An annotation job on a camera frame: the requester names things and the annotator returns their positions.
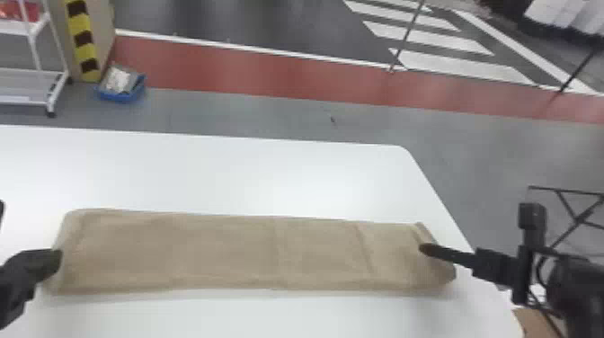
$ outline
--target gray floor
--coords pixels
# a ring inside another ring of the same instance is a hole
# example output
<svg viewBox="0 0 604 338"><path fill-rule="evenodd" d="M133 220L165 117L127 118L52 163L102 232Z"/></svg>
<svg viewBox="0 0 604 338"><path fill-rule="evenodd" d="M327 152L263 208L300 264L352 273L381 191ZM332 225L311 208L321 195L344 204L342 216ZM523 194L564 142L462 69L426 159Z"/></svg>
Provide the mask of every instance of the gray floor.
<svg viewBox="0 0 604 338"><path fill-rule="evenodd" d="M508 254L520 243L516 208L527 185L604 191L604 128L593 125L158 89L119 105L96 100L88 84L68 87L58 113L49 120L42 109L0 106L0 123L399 145L470 244ZM529 197L550 206L553 233L564 231L568 219L553 196ZM565 249L599 254L603 239L604 231L581 229Z"/></svg>

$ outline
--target white object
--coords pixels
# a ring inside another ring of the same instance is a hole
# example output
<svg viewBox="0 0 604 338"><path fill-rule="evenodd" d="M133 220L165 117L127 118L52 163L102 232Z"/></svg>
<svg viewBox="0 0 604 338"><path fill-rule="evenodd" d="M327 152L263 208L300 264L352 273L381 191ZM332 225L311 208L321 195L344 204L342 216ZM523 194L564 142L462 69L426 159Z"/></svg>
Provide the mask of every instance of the white object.
<svg viewBox="0 0 604 338"><path fill-rule="evenodd" d="M69 72L58 40L56 28L49 14L46 0L41 0L44 13L37 22L30 22L25 11L24 0L17 0L23 21L0 20L0 34L18 35L27 38L36 69L0 68L0 103L30 104L46 106L47 113L53 113L58 95L63 90ZM40 32L50 26L63 70L45 71L40 63L36 40Z"/></svg>
<svg viewBox="0 0 604 338"><path fill-rule="evenodd" d="M0 261L52 245L80 208L286 215L426 224L470 246L401 147L0 126ZM63 297L44 293L13 338L505 337L522 331L496 287L457 269L439 292L192 290Z"/></svg>
<svg viewBox="0 0 604 338"><path fill-rule="evenodd" d="M604 30L604 0L590 0L577 14L572 26L587 34Z"/></svg>

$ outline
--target folded towel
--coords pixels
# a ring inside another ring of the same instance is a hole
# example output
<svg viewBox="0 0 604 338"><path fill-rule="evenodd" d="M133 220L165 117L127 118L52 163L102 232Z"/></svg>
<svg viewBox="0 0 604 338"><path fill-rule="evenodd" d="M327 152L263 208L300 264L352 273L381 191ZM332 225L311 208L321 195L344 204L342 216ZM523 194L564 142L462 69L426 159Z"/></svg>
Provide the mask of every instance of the folded towel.
<svg viewBox="0 0 604 338"><path fill-rule="evenodd" d="M55 247L54 294L168 289L404 290L442 286L453 265L419 252L421 224L81 209Z"/></svg>

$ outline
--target blue tray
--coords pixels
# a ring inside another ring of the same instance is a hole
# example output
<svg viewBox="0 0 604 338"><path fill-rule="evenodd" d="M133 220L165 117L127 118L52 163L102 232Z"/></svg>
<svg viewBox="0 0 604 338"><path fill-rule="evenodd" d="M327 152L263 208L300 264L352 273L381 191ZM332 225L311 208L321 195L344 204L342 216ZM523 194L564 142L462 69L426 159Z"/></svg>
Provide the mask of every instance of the blue tray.
<svg viewBox="0 0 604 338"><path fill-rule="evenodd" d="M130 103L130 102L136 101L138 99L138 97L140 97L140 95L145 90L145 79L146 78L147 78L147 76L141 74L138 77L137 84L134 86L134 88L132 89L132 91L130 93L104 92L101 89L99 89L98 85L94 87L94 91L96 92L96 96L98 96L100 99L119 102L119 103Z"/></svg>

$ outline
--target metal pole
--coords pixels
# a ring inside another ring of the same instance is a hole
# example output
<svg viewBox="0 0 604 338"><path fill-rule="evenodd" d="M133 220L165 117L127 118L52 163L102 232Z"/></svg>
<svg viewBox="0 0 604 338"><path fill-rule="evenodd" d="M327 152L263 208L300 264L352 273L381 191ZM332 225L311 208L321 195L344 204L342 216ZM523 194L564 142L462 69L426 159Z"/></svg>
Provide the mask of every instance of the metal pole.
<svg viewBox="0 0 604 338"><path fill-rule="evenodd" d="M594 46L593 49L591 50L590 54L583 60L583 62L577 67L577 69L574 70L571 77L569 77L568 80L566 80L566 82L564 84L562 84L562 86L560 87L560 90L558 92L559 93L563 92L564 89L566 89L566 87L568 87L568 85L574 80L574 78L577 77L577 75L579 75L579 73L581 73L581 71L585 68L585 66L587 66L588 63L590 63L591 59L593 57L595 57L596 54L598 54L601 50L602 50L601 46L598 46L598 45Z"/></svg>
<svg viewBox="0 0 604 338"><path fill-rule="evenodd" d="M417 21L417 17L420 16L420 12L422 11L422 7L425 3L426 3L426 0L420 0L420 3L417 5L417 8L415 8L415 12L413 13L413 18L411 19L409 24L407 24L407 27L406 27L407 31L404 33L403 41L401 41L401 45L398 48L398 51L396 52L395 58L392 60L392 64L390 65L390 68L388 69L389 72L393 72L395 70L396 61L398 60L398 57L401 55L401 51L403 51L404 44L407 42L407 39L409 39L409 34L413 30L413 27L415 26L415 22Z"/></svg>

